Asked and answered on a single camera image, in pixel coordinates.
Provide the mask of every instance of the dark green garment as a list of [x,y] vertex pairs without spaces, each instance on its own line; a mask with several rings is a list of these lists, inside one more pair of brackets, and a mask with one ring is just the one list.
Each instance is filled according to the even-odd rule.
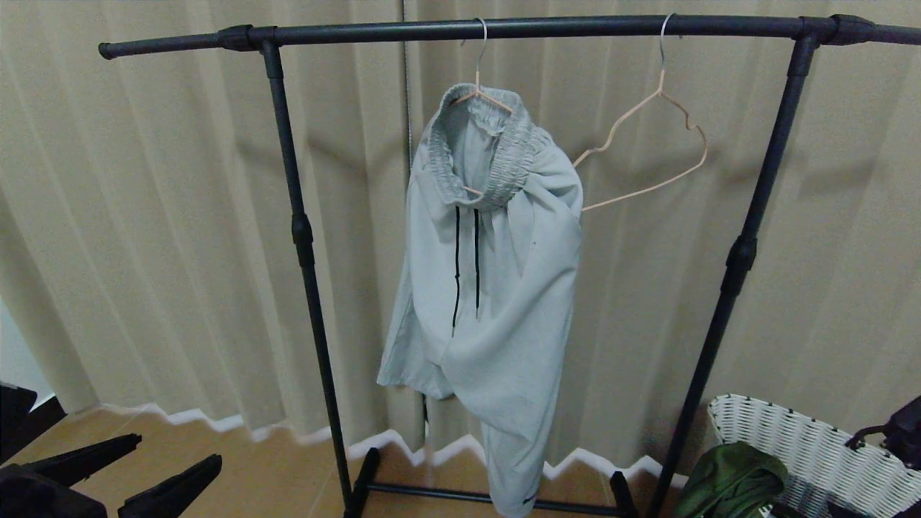
[[747,518],[784,491],[787,468],[745,442],[723,444],[697,461],[675,506],[676,518]]

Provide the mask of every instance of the floor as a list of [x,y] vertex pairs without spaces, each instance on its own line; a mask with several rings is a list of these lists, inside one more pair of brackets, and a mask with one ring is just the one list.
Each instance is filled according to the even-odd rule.
[[[335,475],[329,441],[303,445],[287,429],[276,429],[264,441],[253,442],[243,428],[214,431],[203,421],[173,425],[154,413],[118,413],[105,408],[68,416],[17,453],[10,462],[25,463],[125,433],[143,440],[137,450],[77,483],[77,489],[105,503],[110,516],[124,499],[149,489],[183,471],[210,453],[223,456],[217,479],[192,503],[182,518],[198,517],[304,517],[342,516],[342,495]],[[402,450],[388,446],[381,451],[377,480],[448,489],[486,491],[485,468],[475,454],[465,452],[441,466],[413,467]],[[350,465],[357,476],[360,460]],[[644,509],[655,484],[652,476],[635,477],[631,490]],[[544,480],[540,498],[581,503],[614,504],[607,477],[588,465],[574,463],[555,480]],[[492,506],[453,500],[373,493],[364,512],[378,517],[492,517]],[[585,516],[535,511],[534,518]]]

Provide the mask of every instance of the curtain fold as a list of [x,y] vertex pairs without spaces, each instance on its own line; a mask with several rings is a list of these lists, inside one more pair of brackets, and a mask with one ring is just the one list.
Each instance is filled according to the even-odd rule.
[[[921,26],[921,12],[895,3],[3,3],[0,292],[69,411],[155,402],[241,414],[254,429],[326,426],[262,59],[196,51],[107,62],[96,45],[241,23],[672,11],[847,12]],[[421,134],[444,91],[472,81],[480,45],[413,42],[405,60],[398,42],[282,49],[349,442],[386,429],[414,449],[426,440],[423,399],[375,385],[402,266],[406,118]],[[706,130],[709,159],[675,184],[583,215],[552,463],[575,447],[621,466],[664,457],[792,42],[671,37],[665,50],[666,91]],[[655,88],[659,47],[639,37],[490,41],[481,69],[485,85],[520,94],[574,159]],[[817,52],[707,395],[749,394],[845,430],[916,395],[919,81],[916,48]],[[698,142],[682,123],[655,102],[631,119],[580,165],[586,203],[693,165]],[[479,433],[457,400],[425,405],[432,447]]]

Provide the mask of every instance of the white wicker basket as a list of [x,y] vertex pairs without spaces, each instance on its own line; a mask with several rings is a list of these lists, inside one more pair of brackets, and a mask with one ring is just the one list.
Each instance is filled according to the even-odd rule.
[[851,436],[829,424],[744,395],[721,395],[708,410],[722,443],[745,441],[787,466],[780,501],[808,518],[828,516],[828,500],[890,518],[921,499],[921,471],[876,446],[851,450]]

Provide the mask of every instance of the black metal rack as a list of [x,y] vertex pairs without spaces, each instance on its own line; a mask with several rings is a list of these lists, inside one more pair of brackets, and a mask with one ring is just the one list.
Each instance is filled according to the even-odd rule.
[[[489,28],[491,39],[565,38],[658,35],[664,20],[663,16],[510,18],[487,19],[485,24]],[[787,69],[787,83],[777,110],[767,151],[764,154],[764,162],[754,195],[741,233],[729,250],[729,257],[726,260],[727,269],[720,286],[717,306],[694,369],[694,376],[684,398],[659,483],[647,512],[648,518],[656,518],[659,515],[684,444],[687,442],[688,433],[694,421],[694,412],[700,405],[706,381],[717,357],[719,344],[726,331],[732,307],[745,282],[745,277],[752,269],[757,250],[758,229],[761,227],[768,198],[787,146],[787,139],[793,126],[799,97],[810,70],[813,54],[821,45],[851,45],[867,41],[921,45],[921,29],[877,25],[864,18],[848,15],[834,15],[829,18],[673,16],[669,20],[667,33],[689,36],[785,38],[794,40],[795,44]],[[106,59],[126,55],[216,48],[262,53],[266,75],[272,89],[275,120],[278,123],[278,135],[281,140],[288,194],[291,201],[291,232],[304,277],[304,288],[307,291],[310,322],[320,363],[323,394],[332,429],[339,481],[342,486],[345,518],[361,516],[370,491],[479,502],[489,502],[490,499],[488,495],[481,493],[375,482],[374,475],[380,462],[380,454],[376,449],[368,452],[355,484],[351,483],[345,458],[339,409],[336,405],[335,387],[332,382],[332,367],[323,326],[320,292],[317,288],[317,275],[314,269],[313,235],[310,222],[304,213],[304,201],[301,197],[294,141],[291,136],[291,123],[288,119],[282,60],[278,48],[283,45],[321,43],[466,40],[482,36],[483,25],[480,21],[455,20],[286,28],[245,25],[209,34],[99,44],[99,53]],[[634,507],[623,474],[615,473],[611,479],[611,485],[617,499],[617,507],[538,500],[535,508],[600,516],[637,516],[638,512]]]

